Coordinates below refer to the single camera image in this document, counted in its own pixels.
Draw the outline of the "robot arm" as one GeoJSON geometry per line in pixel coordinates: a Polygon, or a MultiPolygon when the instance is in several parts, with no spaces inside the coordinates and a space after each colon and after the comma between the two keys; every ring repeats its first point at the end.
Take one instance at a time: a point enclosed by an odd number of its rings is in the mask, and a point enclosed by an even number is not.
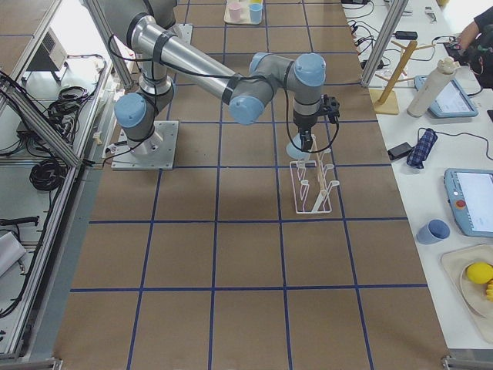
{"type": "Polygon", "coordinates": [[[243,76],[173,31],[175,1],[104,1],[101,6],[113,36],[147,61],[186,75],[221,99],[237,123],[255,123],[278,89],[292,92],[293,122],[300,140],[296,148],[305,153],[311,150],[311,129],[324,113],[326,62],[321,55],[305,53],[288,59],[258,52],[250,63],[250,74],[243,76]]]}

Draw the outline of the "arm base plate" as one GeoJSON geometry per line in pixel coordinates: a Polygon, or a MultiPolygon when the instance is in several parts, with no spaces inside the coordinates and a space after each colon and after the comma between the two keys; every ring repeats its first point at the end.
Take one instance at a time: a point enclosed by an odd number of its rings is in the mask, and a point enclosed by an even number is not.
{"type": "Polygon", "coordinates": [[[179,121],[155,121],[153,135],[143,143],[130,141],[123,129],[119,139],[124,145],[117,146],[113,154],[113,170],[172,170],[176,152],[179,121]]]}

